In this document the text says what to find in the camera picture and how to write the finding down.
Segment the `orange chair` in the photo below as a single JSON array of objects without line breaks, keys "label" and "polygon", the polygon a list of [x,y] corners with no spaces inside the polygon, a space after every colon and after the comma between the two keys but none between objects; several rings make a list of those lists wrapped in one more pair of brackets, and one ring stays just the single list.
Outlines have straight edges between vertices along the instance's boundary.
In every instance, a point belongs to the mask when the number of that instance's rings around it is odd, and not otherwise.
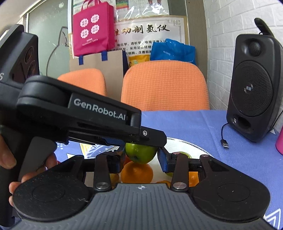
[{"label": "orange chair", "polygon": [[107,96],[106,82],[102,72],[98,69],[88,68],[71,71],[60,75],[57,79],[93,93]]},{"label": "orange chair", "polygon": [[123,79],[121,102],[141,111],[210,109],[200,69],[176,60],[148,61],[130,67]]}]

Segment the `blue plastic bag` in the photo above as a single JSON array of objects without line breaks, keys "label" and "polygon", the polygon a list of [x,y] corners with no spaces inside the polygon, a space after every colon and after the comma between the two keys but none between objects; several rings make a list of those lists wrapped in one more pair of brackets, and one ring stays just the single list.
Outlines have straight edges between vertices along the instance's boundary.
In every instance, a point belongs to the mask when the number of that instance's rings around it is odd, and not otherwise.
[{"label": "blue plastic bag", "polygon": [[196,65],[196,48],[172,39],[159,43],[154,42],[150,60],[177,60]]}]

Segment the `white oval plate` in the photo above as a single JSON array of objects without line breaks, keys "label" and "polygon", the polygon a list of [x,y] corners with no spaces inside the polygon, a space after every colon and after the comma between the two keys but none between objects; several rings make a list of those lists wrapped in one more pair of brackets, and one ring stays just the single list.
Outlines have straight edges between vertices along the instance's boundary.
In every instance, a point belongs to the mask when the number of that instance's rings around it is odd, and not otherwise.
[{"label": "white oval plate", "polygon": [[[101,154],[103,152],[115,151],[119,148],[119,146],[103,146],[98,144],[92,146],[88,144],[80,144],[80,147],[85,159],[95,158],[96,155],[98,154]],[[165,148],[169,153],[182,152],[182,153],[186,153],[187,155],[190,155],[191,158],[193,159],[199,159],[200,155],[203,154],[207,154],[211,156],[209,152],[207,152],[206,150],[202,149],[201,147],[195,144],[172,137],[167,138],[167,143],[165,145]],[[164,180],[166,181],[172,180],[171,176],[165,174],[162,171],[159,165],[157,155],[154,157],[154,159],[151,162],[149,162],[149,165],[153,170],[153,179],[151,183],[156,183]]]}]

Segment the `dark red plum front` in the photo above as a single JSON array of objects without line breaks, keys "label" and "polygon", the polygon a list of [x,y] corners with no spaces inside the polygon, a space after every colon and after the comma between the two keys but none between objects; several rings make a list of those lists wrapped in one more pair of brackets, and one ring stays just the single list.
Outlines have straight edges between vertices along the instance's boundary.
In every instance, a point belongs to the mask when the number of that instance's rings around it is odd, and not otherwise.
[{"label": "dark red plum front", "polygon": [[123,165],[125,166],[129,162],[131,162],[131,159],[127,155],[125,155],[125,159],[124,159],[124,164]]}]

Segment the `large orange front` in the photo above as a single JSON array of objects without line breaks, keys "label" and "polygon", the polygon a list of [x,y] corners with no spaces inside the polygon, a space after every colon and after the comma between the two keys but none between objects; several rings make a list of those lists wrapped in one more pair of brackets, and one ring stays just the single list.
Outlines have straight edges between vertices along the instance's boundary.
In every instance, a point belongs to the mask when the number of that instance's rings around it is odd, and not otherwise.
[{"label": "large orange front", "polygon": [[189,172],[189,187],[195,187],[199,183],[198,172]]}]

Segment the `white poster with characters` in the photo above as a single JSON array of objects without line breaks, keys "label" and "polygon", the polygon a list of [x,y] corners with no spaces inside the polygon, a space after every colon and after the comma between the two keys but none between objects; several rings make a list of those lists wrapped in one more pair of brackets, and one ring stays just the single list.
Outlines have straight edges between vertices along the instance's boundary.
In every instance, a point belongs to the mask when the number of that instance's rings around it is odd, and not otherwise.
[{"label": "white poster with characters", "polygon": [[115,22],[115,48],[129,57],[150,54],[152,44],[166,39],[189,44],[189,30],[185,16],[152,16]]}]

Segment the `brown paper bag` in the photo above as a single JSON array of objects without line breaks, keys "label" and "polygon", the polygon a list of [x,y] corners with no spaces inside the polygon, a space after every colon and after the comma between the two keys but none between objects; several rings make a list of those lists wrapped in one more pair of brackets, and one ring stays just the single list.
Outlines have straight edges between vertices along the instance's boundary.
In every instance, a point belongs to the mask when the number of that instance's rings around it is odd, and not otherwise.
[{"label": "brown paper bag", "polygon": [[102,72],[105,82],[107,96],[120,101],[123,85],[123,51],[104,51],[83,57],[70,59],[70,71],[95,68]]}]

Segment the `yellow snack bag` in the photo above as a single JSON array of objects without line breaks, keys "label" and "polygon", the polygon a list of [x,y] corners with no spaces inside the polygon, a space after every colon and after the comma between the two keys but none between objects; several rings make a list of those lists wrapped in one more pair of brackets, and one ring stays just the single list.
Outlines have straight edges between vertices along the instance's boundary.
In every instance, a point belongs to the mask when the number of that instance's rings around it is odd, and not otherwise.
[{"label": "yellow snack bag", "polygon": [[134,55],[134,56],[128,57],[128,59],[129,59],[129,67],[132,67],[139,63],[150,61],[150,55],[149,54]]}]

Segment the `magenta tote bag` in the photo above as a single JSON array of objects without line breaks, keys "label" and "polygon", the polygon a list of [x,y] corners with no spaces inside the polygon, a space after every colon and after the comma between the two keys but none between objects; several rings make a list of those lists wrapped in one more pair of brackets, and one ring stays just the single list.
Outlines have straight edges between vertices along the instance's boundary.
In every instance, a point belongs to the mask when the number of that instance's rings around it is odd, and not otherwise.
[{"label": "magenta tote bag", "polygon": [[108,51],[115,47],[114,7],[107,2],[84,1],[72,21],[75,56]]}]

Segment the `small orange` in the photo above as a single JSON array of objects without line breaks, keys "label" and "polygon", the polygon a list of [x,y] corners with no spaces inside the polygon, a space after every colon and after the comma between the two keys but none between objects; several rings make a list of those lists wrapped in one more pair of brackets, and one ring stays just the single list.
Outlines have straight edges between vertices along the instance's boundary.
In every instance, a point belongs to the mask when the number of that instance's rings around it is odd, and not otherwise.
[{"label": "small orange", "polygon": [[167,180],[157,181],[156,183],[164,183],[164,184],[167,185],[168,188],[170,188],[170,186],[171,186],[171,182],[170,182],[170,181],[167,181]]}]

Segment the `left orange chair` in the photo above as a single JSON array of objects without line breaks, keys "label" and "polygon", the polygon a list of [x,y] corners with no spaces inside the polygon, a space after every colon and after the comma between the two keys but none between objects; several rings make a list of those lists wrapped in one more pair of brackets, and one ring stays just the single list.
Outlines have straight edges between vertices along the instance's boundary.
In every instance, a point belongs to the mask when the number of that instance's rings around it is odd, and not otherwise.
[{"label": "left orange chair", "polygon": [[88,68],[71,71],[60,75],[57,79],[93,93],[107,96],[106,82],[102,72],[98,69]]}]

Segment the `large orange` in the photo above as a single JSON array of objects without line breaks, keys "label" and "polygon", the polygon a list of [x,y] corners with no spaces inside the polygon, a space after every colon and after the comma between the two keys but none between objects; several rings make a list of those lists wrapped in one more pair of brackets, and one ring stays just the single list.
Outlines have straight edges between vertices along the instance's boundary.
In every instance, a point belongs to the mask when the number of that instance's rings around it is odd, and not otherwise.
[{"label": "large orange", "polygon": [[123,183],[151,183],[154,173],[149,164],[128,162],[120,176]]},{"label": "large orange", "polygon": [[195,187],[199,183],[198,172],[189,172],[189,187]]}]

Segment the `large green mango apple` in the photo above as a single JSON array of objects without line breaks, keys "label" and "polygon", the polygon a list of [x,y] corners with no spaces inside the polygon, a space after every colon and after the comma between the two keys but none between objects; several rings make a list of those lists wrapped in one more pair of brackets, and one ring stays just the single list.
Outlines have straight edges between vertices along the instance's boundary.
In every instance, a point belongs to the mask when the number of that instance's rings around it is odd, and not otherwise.
[{"label": "large green mango apple", "polygon": [[127,157],[135,163],[147,164],[157,153],[157,147],[126,143],[125,151]]}]

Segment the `black speaker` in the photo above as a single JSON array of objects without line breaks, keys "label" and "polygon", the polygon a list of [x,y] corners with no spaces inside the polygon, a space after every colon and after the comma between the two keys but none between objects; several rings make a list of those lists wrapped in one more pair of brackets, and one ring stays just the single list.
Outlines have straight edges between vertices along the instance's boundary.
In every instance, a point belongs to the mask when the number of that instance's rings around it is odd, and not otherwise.
[{"label": "black speaker", "polygon": [[282,45],[262,19],[254,22],[259,34],[236,38],[226,119],[258,142],[274,126],[282,100]]}]

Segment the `right orange chair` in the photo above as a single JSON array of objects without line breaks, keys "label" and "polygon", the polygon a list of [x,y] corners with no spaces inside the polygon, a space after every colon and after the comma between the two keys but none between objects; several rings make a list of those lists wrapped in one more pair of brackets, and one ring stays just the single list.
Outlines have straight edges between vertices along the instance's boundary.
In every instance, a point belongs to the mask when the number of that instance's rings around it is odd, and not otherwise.
[{"label": "right orange chair", "polygon": [[130,67],[123,79],[121,102],[141,111],[210,109],[200,69],[176,60],[148,61]]}]

